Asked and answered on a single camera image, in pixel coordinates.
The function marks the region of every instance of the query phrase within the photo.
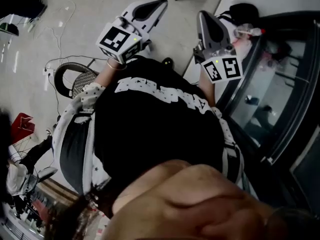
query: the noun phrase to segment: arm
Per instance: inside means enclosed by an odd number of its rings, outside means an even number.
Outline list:
[[[215,84],[212,84],[210,82],[210,80],[208,79],[202,67],[200,70],[199,88],[203,91],[209,106],[215,107],[216,106]]]
[[[111,58],[108,59],[108,63],[111,67],[108,64],[106,64],[104,70],[101,71],[101,73],[94,80],[94,82],[104,87],[107,87],[112,82],[117,71],[122,70],[124,68],[123,65]]]

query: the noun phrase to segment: white floor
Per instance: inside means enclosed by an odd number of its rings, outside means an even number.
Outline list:
[[[22,24],[25,19],[18,16],[14,16],[12,22],[20,23],[19,37],[0,33],[0,51],[3,51],[0,62],[0,106],[10,112],[12,119],[20,112],[34,117],[33,122],[36,125],[37,137],[29,141],[24,149],[46,138],[46,128],[52,128],[56,123],[56,94],[50,84],[45,84],[43,70],[49,60],[60,57],[58,46],[61,45],[61,57],[86,55],[104,58],[95,46],[96,39],[107,22],[112,22],[127,5],[137,0],[45,1],[48,8],[41,17],[41,22],[30,33],[27,31],[28,25]],[[159,61],[172,57],[175,70],[182,74],[188,65],[192,49],[197,44],[198,11],[214,12],[220,0],[168,1],[167,12],[151,32],[153,45],[150,56]],[[73,58],[70,61],[88,64],[90,59]],[[56,69],[57,66],[58,61],[55,61],[49,67]],[[104,63],[98,61],[93,63],[91,68],[100,71],[103,66]],[[67,80],[72,82],[74,77],[68,75]],[[62,113],[70,99],[59,94],[57,97],[58,110]],[[43,169],[52,161],[53,155],[49,151],[40,159],[36,169]],[[54,175],[53,179],[68,185],[60,173]]]

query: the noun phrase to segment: black t-shirt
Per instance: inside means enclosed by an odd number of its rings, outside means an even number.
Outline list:
[[[94,147],[104,170],[127,185],[172,159],[222,171],[224,134],[197,86],[139,58],[98,98]]]

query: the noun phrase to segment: bracelet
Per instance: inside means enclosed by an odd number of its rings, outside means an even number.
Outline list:
[[[109,66],[110,68],[112,68],[113,70],[125,70],[125,69],[127,68],[127,65],[125,65],[124,68],[116,68],[116,67],[113,67],[113,66],[110,65],[109,60],[107,60],[106,63],[107,63],[108,66]]]

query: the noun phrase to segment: black backpack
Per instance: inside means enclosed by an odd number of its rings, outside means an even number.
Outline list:
[[[252,23],[259,18],[257,7],[250,3],[238,3],[230,6],[230,9],[218,16],[236,26],[244,23]]]

